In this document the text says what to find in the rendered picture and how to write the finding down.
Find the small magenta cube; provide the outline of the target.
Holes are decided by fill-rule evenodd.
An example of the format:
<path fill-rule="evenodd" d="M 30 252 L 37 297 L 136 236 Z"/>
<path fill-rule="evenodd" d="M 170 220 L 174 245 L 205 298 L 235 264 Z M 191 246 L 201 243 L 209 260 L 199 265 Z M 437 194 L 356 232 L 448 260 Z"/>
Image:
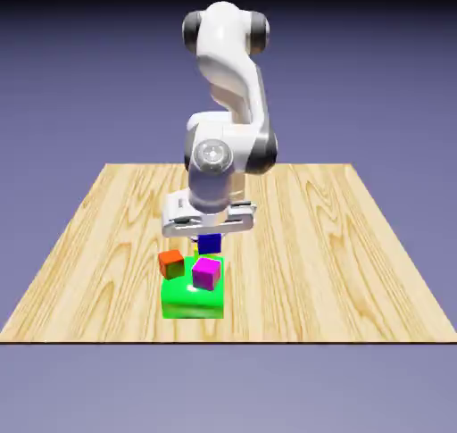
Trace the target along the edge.
<path fill-rule="evenodd" d="M 221 276 L 221 261 L 201 257 L 192 268 L 193 287 L 213 291 Z"/>

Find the large green box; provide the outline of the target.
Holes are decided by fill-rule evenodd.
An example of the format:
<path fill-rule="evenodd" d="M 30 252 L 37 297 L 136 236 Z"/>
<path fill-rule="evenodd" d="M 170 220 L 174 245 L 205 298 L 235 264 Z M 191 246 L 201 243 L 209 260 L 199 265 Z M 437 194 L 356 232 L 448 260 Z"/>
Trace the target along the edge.
<path fill-rule="evenodd" d="M 220 274 L 214 289 L 194 285 L 195 264 L 201 274 Z M 198 260 L 194 256 L 184 258 L 184 274 L 174 279 L 162 279 L 161 305 L 164 319 L 222 319 L 224 316 L 224 258 L 206 255 Z"/>

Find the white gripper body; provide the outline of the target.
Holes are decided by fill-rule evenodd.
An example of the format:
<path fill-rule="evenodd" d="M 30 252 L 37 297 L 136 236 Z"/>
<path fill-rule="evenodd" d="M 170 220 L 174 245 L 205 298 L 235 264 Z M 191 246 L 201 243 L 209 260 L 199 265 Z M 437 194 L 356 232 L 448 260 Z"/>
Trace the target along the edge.
<path fill-rule="evenodd" d="M 189 203 L 189 188 L 166 195 L 162 208 L 164 237 L 199 237 L 208 234 L 228 234 L 253 228 L 256 204 L 235 202 L 214 214 L 196 210 Z"/>

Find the small blue cube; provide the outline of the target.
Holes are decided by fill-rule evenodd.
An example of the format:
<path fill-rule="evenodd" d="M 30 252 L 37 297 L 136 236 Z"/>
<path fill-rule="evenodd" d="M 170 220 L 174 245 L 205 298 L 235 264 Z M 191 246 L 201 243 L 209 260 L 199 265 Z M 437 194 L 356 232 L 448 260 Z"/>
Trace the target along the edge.
<path fill-rule="evenodd" d="M 222 235 L 203 234 L 197 239 L 197 250 L 199 254 L 219 254 L 221 252 Z"/>

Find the small orange cube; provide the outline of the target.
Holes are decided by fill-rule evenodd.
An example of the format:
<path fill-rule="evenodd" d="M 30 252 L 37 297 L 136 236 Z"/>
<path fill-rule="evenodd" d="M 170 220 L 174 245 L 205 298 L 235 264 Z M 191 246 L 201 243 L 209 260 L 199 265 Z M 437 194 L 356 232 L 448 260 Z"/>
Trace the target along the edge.
<path fill-rule="evenodd" d="M 165 279 L 185 275 L 185 259 L 178 249 L 158 253 L 160 272 Z"/>

